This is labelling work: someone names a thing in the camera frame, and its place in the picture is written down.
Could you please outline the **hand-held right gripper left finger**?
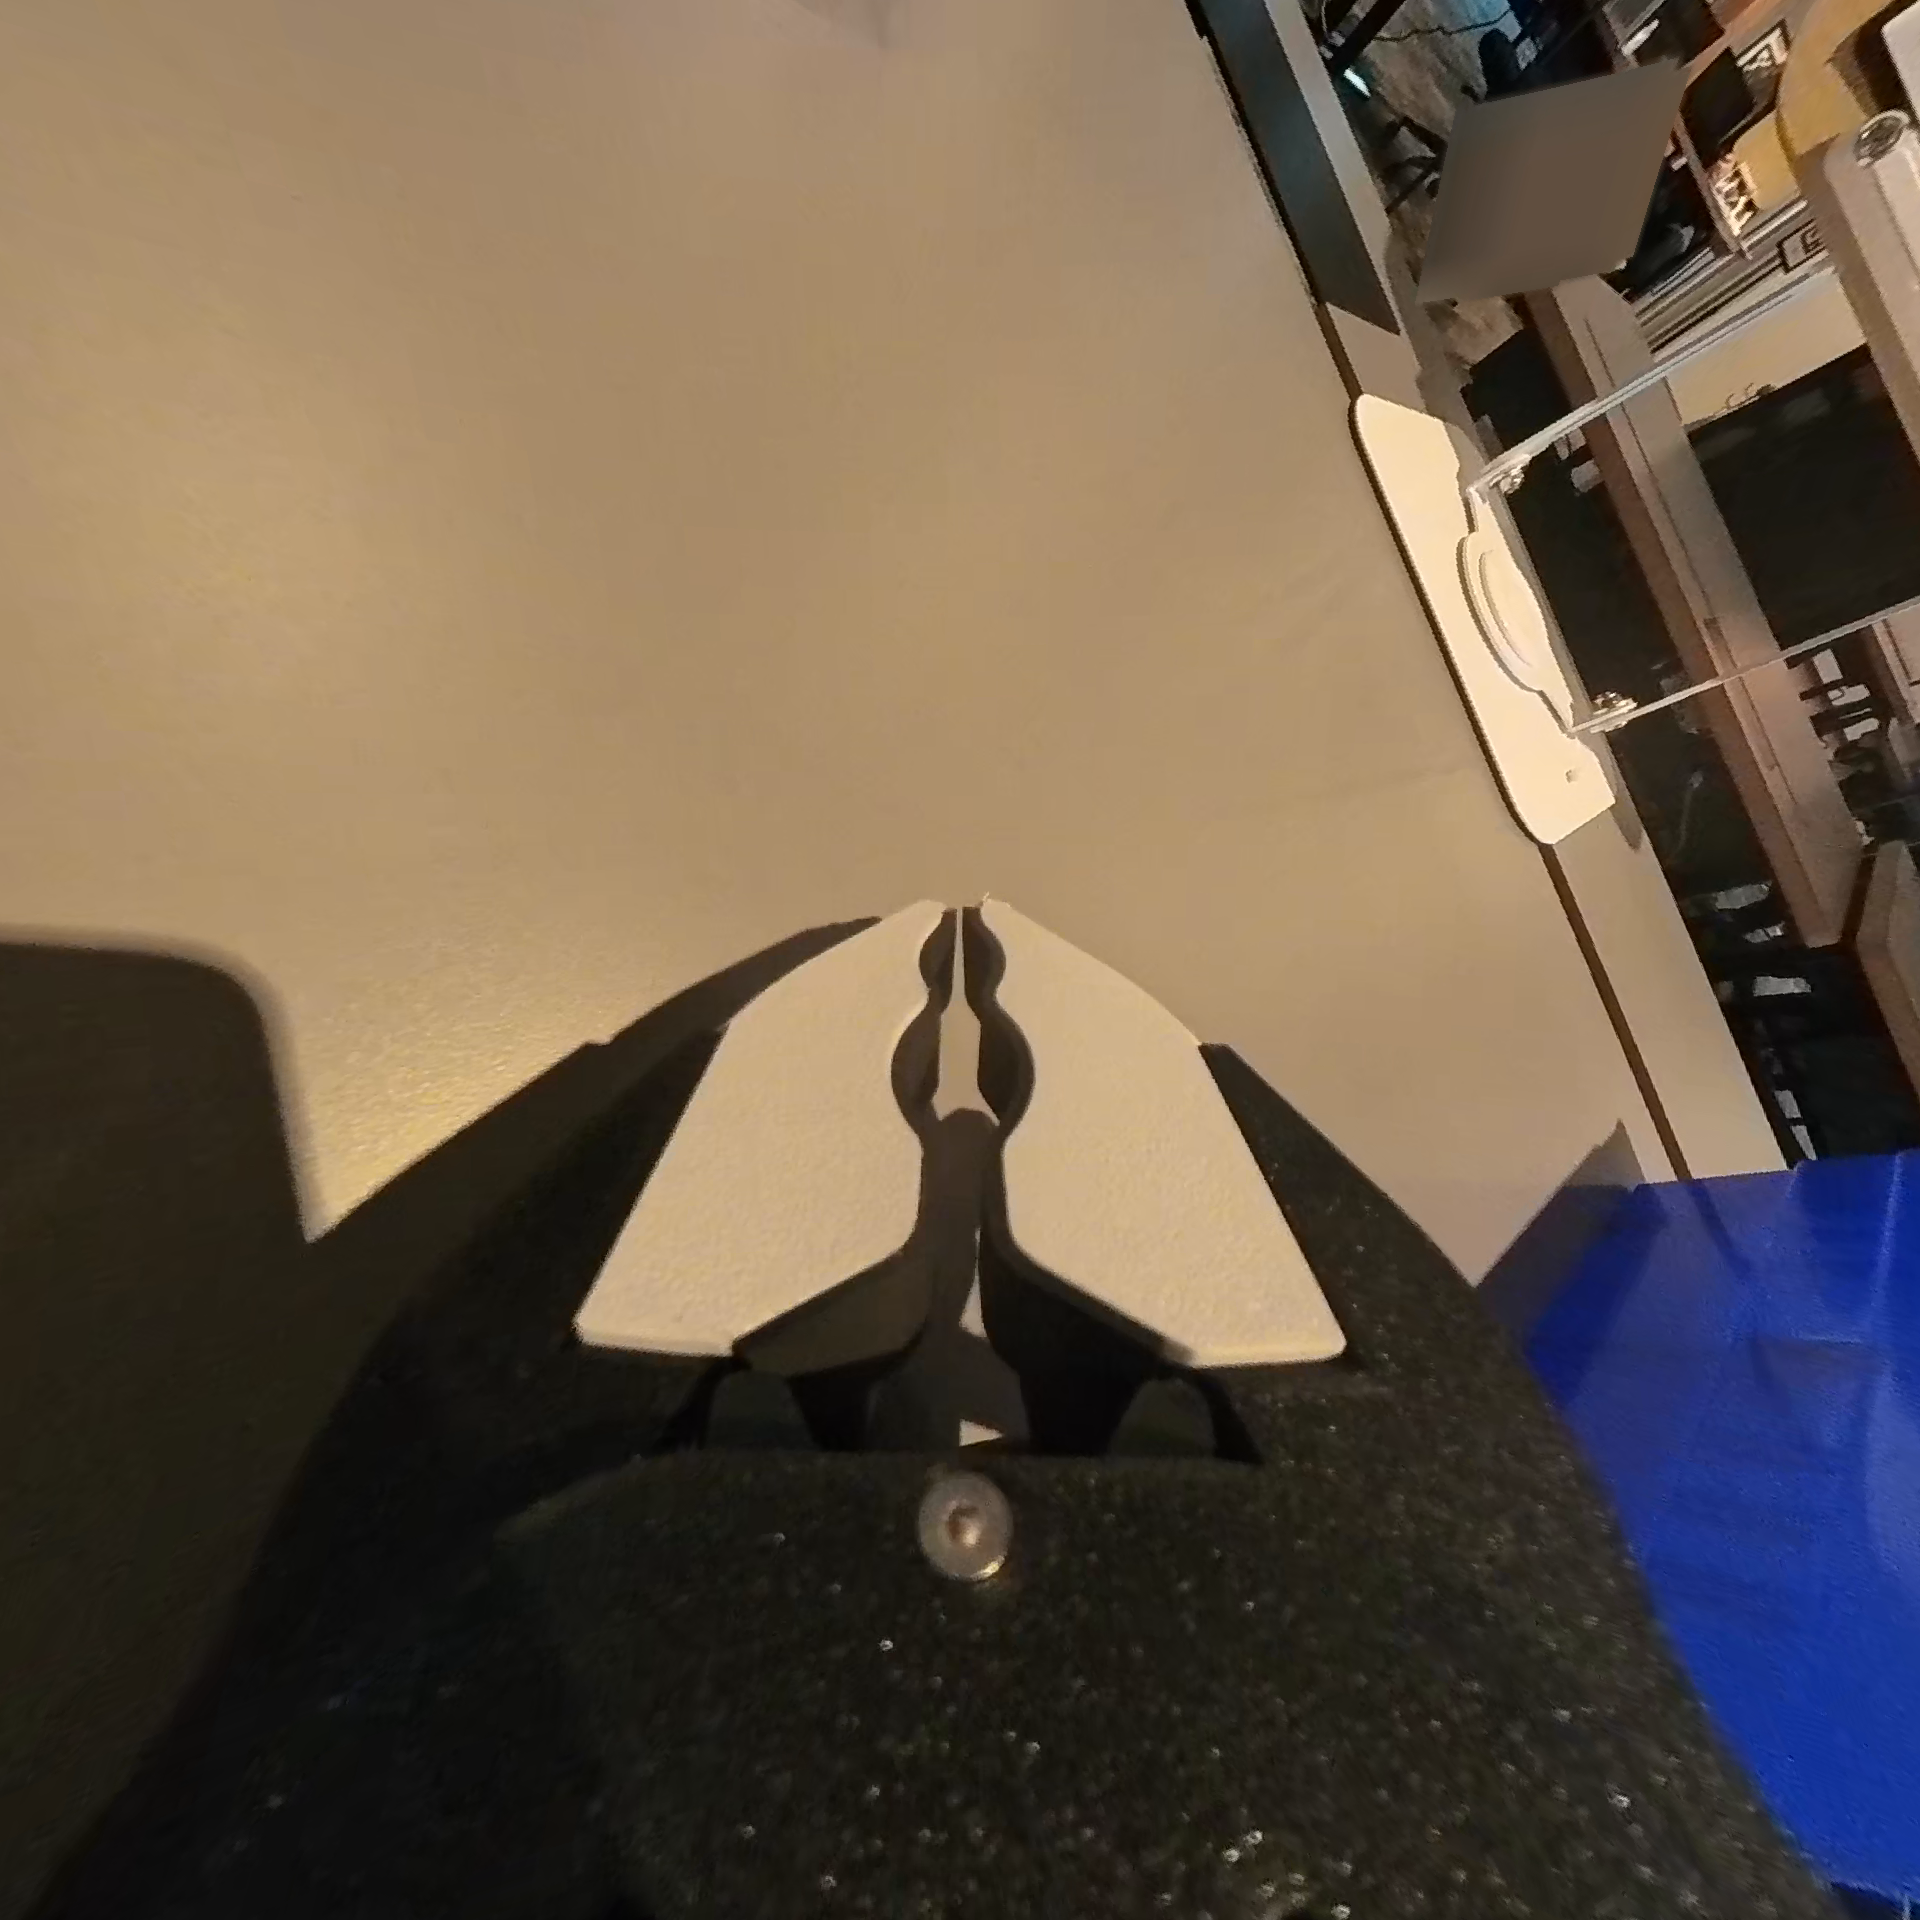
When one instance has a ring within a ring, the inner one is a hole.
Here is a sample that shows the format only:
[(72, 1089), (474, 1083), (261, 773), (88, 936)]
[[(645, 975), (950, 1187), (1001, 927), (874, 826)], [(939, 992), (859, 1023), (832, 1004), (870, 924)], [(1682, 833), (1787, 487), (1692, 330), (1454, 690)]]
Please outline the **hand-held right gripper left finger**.
[(744, 1358), (900, 1265), (925, 1210), (950, 962), (950, 906), (919, 899), (726, 1023), (581, 1299), (581, 1343)]

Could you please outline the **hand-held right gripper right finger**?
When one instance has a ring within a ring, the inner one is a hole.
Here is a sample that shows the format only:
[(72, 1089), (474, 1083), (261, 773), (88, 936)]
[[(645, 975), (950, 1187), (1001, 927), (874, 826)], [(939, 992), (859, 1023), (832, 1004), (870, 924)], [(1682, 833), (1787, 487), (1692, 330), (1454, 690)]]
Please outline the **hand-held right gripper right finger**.
[(1345, 1354), (1188, 1023), (1006, 899), (969, 906), (961, 933), (1014, 1271), (1176, 1365)]

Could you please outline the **blue plastic bin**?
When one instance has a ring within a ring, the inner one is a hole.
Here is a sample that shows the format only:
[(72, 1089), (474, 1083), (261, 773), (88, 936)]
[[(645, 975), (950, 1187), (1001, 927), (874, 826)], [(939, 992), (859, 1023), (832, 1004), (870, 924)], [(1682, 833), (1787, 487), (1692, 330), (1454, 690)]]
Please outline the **blue plastic bin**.
[(1481, 1282), (1823, 1880), (1918, 1915), (1918, 1151), (1561, 1191)]

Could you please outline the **brown background desk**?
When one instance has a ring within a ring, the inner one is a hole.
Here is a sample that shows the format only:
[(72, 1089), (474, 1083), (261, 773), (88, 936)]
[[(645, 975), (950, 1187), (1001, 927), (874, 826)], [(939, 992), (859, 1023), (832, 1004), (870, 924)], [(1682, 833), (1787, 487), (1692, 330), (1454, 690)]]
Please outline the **brown background desk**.
[(1731, 679), (1605, 734), (1609, 770), (1679, 895), (1769, 879), (1799, 946), (1846, 946), (1864, 830), (1673, 396), (1651, 387), (1572, 438), (1510, 510), (1576, 688), (1655, 707)]

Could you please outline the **grey flat panel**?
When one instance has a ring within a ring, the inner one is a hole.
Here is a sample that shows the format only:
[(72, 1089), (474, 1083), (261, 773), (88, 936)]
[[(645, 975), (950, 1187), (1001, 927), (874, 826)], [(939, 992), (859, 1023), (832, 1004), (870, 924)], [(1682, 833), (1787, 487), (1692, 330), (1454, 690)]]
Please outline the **grey flat panel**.
[(1660, 60), (1461, 106), (1446, 138), (1420, 302), (1549, 292), (1624, 265), (1685, 87), (1686, 67)]

